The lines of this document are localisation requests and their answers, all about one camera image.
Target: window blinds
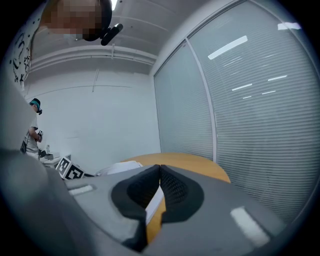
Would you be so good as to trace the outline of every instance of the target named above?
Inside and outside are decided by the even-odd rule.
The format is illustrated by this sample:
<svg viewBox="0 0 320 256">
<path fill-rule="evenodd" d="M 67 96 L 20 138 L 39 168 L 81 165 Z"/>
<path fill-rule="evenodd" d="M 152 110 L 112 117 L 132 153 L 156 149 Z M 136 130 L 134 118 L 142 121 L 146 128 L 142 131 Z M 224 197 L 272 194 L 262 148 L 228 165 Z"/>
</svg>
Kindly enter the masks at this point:
<svg viewBox="0 0 320 256">
<path fill-rule="evenodd" d="M 320 90 L 306 52 L 286 28 L 299 27 L 286 25 L 244 2 L 189 41 L 214 108 L 217 163 L 288 222 L 319 173 Z"/>
<path fill-rule="evenodd" d="M 162 152 L 213 159 L 208 99 L 197 63 L 183 43 L 154 77 Z"/>
</svg>

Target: paper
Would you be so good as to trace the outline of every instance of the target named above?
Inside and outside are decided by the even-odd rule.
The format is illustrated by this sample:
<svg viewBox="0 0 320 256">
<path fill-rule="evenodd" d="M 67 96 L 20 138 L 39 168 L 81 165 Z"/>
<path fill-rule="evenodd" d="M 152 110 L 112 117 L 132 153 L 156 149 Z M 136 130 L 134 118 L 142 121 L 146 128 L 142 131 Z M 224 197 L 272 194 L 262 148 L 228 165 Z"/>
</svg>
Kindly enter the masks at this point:
<svg viewBox="0 0 320 256">
<path fill-rule="evenodd" d="M 125 171 L 129 171 L 132 169 L 136 169 L 142 167 L 143 165 L 136 161 L 128 161 L 128 162 L 117 162 L 107 168 L 99 170 L 95 175 L 96 176 L 105 176 L 110 174 L 117 174 Z"/>
</svg>

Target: black mesh object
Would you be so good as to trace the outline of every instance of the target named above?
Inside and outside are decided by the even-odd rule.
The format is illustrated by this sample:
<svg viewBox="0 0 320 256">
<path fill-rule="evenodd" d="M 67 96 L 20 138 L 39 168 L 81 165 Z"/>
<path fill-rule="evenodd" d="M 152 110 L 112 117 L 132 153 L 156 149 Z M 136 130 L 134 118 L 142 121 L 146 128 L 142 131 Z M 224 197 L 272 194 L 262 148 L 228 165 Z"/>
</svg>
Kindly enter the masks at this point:
<svg viewBox="0 0 320 256">
<path fill-rule="evenodd" d="M 161 223 L 186 221 L 201 207 L 204 191 L 194 180 L 166 165 L 160 166 L 160 180 L 166 208 Z"/>
<path fill-rule="evenodd" d="M 120 181 L 111 191 L 111 199 L 119 212 L 127 218 L 138 220 L 133 238 L 122 244 L 141 252 L 147 245 L 145 208 L 159 188 L 159 165 L 154 165 L 137 175 Z"/>
<path fill-rule="evenodd" d="M 152 167 L 156 170 L 147 170 L 134 176 L 134 182 L 132 182 L 127 188 L 127 194 L 138 205 L 146 209 L 151 199 L 159 188 L 159 165 Z"/>
</svg>

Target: round table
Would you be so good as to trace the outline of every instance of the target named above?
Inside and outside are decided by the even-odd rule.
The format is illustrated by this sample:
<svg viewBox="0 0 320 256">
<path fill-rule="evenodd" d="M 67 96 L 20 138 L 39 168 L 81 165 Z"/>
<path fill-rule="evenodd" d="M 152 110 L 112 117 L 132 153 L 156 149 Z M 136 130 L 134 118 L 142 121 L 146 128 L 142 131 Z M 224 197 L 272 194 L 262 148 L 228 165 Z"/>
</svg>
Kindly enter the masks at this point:
<svg viewBox="0 0 320 256">
<path fill-rule="evenodd" d="M 137 161 L 143 166 L 168 165 L 182 168 L 191 172 L 206 175 L 230 183 L 226 172 L 215 162 L 193 154 L 186 153 L 156 153 L 135 156 L 126 161 Z M 154 216 L 146 227 L 147 240 L 150 243 L 161 229 L 161 216 L 166 211 L 165 199 L 163 198 Z"/>
</svg>

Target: ceiling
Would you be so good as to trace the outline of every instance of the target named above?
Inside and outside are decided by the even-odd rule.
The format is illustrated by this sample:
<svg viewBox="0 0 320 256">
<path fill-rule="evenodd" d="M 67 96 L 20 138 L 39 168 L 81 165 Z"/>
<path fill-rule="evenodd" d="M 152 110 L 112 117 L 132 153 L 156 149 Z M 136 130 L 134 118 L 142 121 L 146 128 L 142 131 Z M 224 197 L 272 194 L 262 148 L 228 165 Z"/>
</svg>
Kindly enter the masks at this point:
<svg viewBox="0 0 320 256">
<path fill-rule="evenodd" d="M 175 29 L 197 8 L 209 0 L 118 0 L 110 26 L 121 23 L 123 30 L 108 44 L 157 56 Z M 59 50 L 82 46 L 100 46 L 100 40 L 75 40 L 53 34 L 47 28 L 33 40 L 32 59 Z"/>
</svg>

